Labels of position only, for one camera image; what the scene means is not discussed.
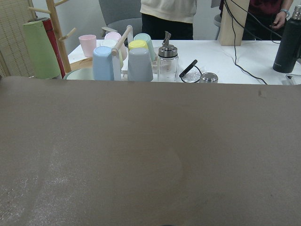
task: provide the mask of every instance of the brown table surface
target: brown table surface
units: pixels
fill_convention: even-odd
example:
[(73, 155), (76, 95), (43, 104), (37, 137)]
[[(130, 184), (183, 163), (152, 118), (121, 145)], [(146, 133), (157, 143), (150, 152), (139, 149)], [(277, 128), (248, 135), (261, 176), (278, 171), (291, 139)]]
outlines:
[(301, 86), (0, 80), (0, 225), (299, 226)]

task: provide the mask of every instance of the dark red shirt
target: dark red shirt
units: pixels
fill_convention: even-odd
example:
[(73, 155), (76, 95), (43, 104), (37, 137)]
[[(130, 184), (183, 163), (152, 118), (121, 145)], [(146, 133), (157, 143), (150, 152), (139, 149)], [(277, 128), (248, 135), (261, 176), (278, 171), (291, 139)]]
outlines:
[(271, 16), (277, 14), (281, 9), (282, 0), (250, 0), (249, 12), (258, 16)]

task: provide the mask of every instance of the woven panel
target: woven panel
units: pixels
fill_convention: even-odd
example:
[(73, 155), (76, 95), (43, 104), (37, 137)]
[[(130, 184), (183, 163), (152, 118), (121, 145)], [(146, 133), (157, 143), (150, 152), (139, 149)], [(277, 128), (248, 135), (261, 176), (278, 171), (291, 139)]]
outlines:
[(0, 52), (10, 75), (33, 76), (23, 32), (23, 24), (33, 17), (28, 6), (26, 0), (0, 0)]
[(2, 65), (0, 64), (0, 78), (4, 77), (4, 69), (2, 67)]

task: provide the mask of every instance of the metal pump lid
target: metal pump lid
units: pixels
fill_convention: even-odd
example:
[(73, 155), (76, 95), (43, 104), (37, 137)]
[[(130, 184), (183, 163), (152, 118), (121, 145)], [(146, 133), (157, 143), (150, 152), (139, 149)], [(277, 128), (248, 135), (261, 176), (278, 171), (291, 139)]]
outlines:
[(199, 80), (200, 83), (208, 83), (208, 82), (217, 83), (217, 81), (218, 81), (217, 75), (212, 72), (203, 73)]
[(165, 39), (162, 43), (162, 47), (159, 48), (158, 55), (164, 58), (172, 58), (178, 55), (177, 47), (169, 44), (169, 39), (171, 37), (171, 33), (165, 32)]
[(301, 5), (295, 7), (295, 10), (292, 15), (292, 19), (301, 20)]

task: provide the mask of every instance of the white wall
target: white wall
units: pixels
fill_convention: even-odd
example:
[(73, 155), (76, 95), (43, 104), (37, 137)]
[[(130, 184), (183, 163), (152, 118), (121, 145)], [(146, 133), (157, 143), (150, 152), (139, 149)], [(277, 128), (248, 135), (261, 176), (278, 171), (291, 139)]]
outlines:
[[(45, 0), (32, 0), (34, 7), (47, 9)], [(77, 31), (65, 41), (67, 53), (78, 45), (78, 37), (83, 34), (95, 34), (101, 37), (101, 27), (105, 26), (98, 0), (69, 0), (56, 7), (63, 35), (73, 27)], [(49, 17), (48, 14), (37, 13), (38, 17)]]
[[(37, 8), (47, 9), (45, 0), (32, 0)], [(294, 0), (290, 12), (300, 0)], [(98, 0), (69, 0), (56, 8), (63, 35), (73, 27), (77, 31), (65, 41), (67, 52), (70, 53), (79, 45), (78, 37), (83, 34), (101, 35), (101, 27), (105, 26)], [(214, 17), (219, 14), (218, 7), (211, 8), (210, 0), (198, 0), (198, 10), (194, 18), (194, 39), (213, 40), (218, 28), (214, 25)], [(48, 14), (37, 13), (38, 17), (49, 17)]]

